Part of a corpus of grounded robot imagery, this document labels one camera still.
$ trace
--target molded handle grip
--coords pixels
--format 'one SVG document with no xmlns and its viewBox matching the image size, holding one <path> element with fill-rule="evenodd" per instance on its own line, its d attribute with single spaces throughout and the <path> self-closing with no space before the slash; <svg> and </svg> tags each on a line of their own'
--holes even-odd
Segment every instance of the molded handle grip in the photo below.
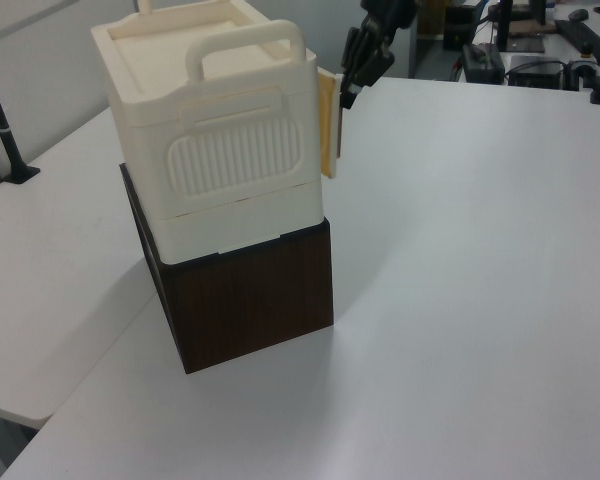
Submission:
<svg viewBox="0 0 600 480">
<path fill-rule="evenodd" d="M 226 3 L 229 0 L 211 0 L 216 3 Z M 141 15 L 149 15 L 153 13 L 153 6 L 151 5 L 151 0 L 138 0 L 138 11 Z"/>
<path fill-rule="evenodd" d="M 211 34 L 189 47 L 186 58 L 189 81 L 204 81 L 202 60 L 211 53 L 283 39 L 289 39 L 291 42 L 291 62 L 304 62 L 307 59 L 300 28 L 287 20 L 274 20 Z"/>
</svg>

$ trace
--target white table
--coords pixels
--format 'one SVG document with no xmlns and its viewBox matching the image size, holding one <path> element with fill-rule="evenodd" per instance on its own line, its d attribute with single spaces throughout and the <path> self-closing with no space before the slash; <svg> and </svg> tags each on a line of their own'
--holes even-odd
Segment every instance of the white table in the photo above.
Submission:
<svg viewBox="0 0 600 480">
<path fill-rule="evenodd" d="M 323 190 L 334 328 L 186 376 L 154 297 L 4 480 L 600 479 L 600 107 L 383 79 Z"/>
<path fill-rule="evenodd" d="M 107 111 L 0 185 L 0 417 L 40 428 L 155 292 L 115 139 Z"/>
</svg>

